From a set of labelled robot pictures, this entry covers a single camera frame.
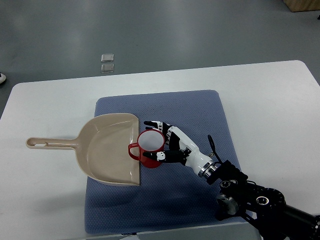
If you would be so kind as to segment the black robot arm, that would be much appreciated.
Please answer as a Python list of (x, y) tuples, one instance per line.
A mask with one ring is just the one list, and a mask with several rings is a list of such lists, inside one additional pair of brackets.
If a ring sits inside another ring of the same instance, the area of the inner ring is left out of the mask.
[(274, 189), (257, 185), (229, 160), (210, 160), (199, 172), (209, 185), (219, 182), (216, 201), (220, 206), (215, 217), (225, 220), (241, 217), (264, 240), (318, 240), (320, 217), (288, 205), (284, 195)]

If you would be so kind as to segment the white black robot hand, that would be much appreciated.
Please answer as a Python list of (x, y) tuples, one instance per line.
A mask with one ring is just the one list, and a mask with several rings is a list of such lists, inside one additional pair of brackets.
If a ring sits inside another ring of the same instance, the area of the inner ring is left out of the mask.
[(163, 121), (144, 121), (147, 130), (157, 130), (164, 136), (168, 150), (151, 152), (143, 156), (160, 163), (181, 163), (192, 168), (194, 173), (203, 177), (213, 163), (211, 158), (201, 153), (200, 148), (178, 127)]

